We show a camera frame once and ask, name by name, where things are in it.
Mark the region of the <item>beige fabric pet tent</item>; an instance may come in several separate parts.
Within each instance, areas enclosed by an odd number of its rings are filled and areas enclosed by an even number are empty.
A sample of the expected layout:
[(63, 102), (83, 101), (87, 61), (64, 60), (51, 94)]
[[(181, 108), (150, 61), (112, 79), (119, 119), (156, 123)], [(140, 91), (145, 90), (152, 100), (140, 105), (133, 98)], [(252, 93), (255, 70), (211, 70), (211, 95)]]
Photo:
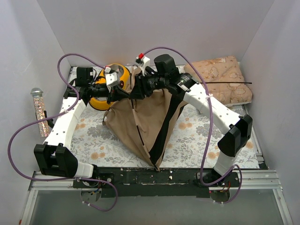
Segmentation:
[(122, 99), (104, 113), (103, 125), (135, 155), (160, 170), (167, 143), (187, 102), (168, 90), (143, 100)]

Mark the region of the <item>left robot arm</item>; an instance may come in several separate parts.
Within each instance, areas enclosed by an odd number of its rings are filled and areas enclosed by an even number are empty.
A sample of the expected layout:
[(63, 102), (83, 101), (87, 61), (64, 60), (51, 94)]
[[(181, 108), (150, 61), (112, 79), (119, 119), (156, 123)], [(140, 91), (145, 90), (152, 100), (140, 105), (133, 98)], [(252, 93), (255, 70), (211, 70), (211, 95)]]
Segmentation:
[(100, 176), (97, 166), (80, 162), (70, 151), (72, 137), (79, 118), (91, 101), (111, 103), (125, 95), (129, 70), (111, 64), (99, 73), (92, 67), (77, 67), (74, 78), (63, 95), (61, 116), (42, 144), (34, 148), (34, 155), (43, 175), (83, 178), (88, 187), (96, 187)]

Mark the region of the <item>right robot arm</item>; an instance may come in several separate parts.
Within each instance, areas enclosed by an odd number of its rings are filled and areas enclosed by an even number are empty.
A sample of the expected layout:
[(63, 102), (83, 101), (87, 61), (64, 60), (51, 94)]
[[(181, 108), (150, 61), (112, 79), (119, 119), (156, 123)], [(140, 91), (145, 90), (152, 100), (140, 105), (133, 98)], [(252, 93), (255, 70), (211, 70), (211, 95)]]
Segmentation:
[(253, 119), (248, 114), (241, 116), (219, 102), (209, 94), (202, 80), (196, 80), (189, 73), (179, 72), (169, 54), (154, 59), (155, 70), (149, 67), (150, 59), (142, 53), (135, 61), (141, 72), (135, 77), (130, 99), (141, 100), (150, 97), (156, 90), (166, 89), (201, 111), (224, 135), (218, 142), (221, 152), (213, 167), (215, 172), (212, 180), (217, 186), (225, 185), (238, 153), (251, 137)]

